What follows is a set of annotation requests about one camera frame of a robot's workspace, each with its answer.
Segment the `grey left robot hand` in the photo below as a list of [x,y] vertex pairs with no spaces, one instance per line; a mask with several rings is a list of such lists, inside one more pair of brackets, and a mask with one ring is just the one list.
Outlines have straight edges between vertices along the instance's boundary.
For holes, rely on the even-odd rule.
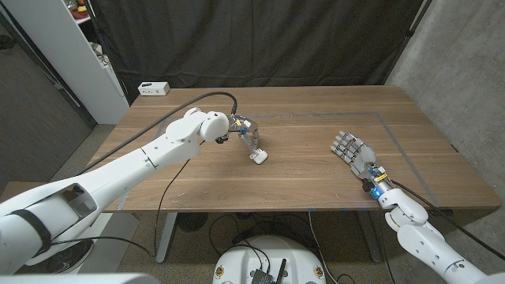
[[242,115],[230,114],[228,116],[228,133],[238,134],[239,140],[249,149],[250,153],[259,151],[258,124]]

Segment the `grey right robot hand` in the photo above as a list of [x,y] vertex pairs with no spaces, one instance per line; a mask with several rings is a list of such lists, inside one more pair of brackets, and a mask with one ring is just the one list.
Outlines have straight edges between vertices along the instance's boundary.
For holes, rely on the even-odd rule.
[[347,163],[351,172],[361,180],[377,184],[387,177],[372,148],[352,133],[340,131],[331,150]]

